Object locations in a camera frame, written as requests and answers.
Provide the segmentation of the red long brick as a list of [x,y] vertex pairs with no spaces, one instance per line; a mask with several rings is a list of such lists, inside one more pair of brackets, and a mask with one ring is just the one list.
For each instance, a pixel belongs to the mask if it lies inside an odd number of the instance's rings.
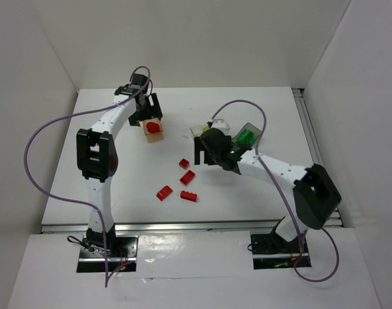
[[180,198],[191,202],[197,202],[198,195],[193,192],[181,191]]

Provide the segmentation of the smoky grey container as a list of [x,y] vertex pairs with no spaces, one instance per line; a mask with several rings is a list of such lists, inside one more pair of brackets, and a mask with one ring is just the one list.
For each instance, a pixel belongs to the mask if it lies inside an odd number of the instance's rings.
[[252,149],[262,135],[262,130],[247,122],[238,134],[232,137],[232,145],[246,146]]

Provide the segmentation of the red sloped brick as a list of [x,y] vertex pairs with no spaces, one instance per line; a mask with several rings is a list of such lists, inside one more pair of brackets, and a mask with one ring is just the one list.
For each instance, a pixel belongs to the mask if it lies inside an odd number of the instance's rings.
[[164,201],[172,192],[173,190],[168,185],[166,185],[156,193],[156,197],[160,201]]

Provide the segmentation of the small red brick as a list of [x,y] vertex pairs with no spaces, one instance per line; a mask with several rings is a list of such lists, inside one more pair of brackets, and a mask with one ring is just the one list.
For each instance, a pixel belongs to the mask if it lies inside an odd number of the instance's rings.
[[179,162],[179,166],[180,166],[182,169],[187,169],[187,168],[190,166],[190,162],[189,162],[188,160],[182,158],[182,159],[180,160],[180,162]]

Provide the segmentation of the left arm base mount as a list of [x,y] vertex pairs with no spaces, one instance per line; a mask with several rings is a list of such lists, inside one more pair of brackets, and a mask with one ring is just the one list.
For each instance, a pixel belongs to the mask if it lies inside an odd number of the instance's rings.
[[[104,249],[97,245],[88,244],[86,237],[78,239],[68,236],[67,241],[80,246],[77,263],[77,273],[105,272]],[[116,238],[112,249],[107,250],[108,271],[136,272],[136,257],[138,252],[138,236],[122,236]]]

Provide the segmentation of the red rounded brick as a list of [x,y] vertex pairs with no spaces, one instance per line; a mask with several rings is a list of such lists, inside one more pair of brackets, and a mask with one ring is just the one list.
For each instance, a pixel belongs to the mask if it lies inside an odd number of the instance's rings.
[[157,134],[162,131],[160,124],[156,122],[148,122],[146,124],[146,129],[149,134]]

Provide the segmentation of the red square brick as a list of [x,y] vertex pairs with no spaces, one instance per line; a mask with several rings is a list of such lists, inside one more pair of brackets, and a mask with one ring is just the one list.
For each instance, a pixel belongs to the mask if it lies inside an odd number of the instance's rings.
[[180,182],[184,185],[188,185],[196,176],[196,174],[191,171],[188,170],[181,178],[180,178]]

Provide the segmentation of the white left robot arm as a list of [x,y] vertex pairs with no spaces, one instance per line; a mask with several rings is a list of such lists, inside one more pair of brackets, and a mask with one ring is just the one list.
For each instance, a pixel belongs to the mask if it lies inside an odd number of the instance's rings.
[[89,215],[86,239],[89,245],[112,251],[118,245],[111,213],[111,181],[118,168],[115,139],[126,122],[162,130],[162,110],[155,93],[147,94],[149,77],[132,74],[130,83],[117,88],[111,109],[89,129],[76,134],[77,167],[86,179],[88,202],[98,208]]

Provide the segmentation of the clear plastic container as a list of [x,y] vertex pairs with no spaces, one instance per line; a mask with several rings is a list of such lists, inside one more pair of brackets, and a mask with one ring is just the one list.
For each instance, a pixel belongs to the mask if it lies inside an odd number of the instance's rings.
[[190,131],[192,137],[195,138],[212,128],[219,129],[225,135],[228,135],[230,131],[229,124],[222,118],[212,118],[204,124],[192,126],[190,127]]

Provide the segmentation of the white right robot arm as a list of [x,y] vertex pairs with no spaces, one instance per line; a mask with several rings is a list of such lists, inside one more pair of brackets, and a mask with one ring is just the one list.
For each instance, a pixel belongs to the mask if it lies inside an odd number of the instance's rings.
[[277,238],[291,242],[309,229],[321,230],[342,201],[327,170],[319,164],[304,167],[261,154],[261,135],[251,124],[235,137],[209,128],[194,136],[194,163],[218,165],[274,185],[288,211],[274,228]]

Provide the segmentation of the green brick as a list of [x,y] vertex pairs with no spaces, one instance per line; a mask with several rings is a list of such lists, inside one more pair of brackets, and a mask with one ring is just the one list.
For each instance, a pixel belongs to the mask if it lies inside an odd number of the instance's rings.
[[236,136],[236,143],[243,145],[253,145],[256,140],[255,134],[249,129],[243,129]]

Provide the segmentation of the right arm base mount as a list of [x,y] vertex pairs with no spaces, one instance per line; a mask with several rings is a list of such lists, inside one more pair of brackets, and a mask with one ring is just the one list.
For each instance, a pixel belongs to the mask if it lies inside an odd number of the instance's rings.
[[308,246],[297,237],[287,242],[274,231],[250,235],[247,250],[252,253],[254,270],[311,267]]

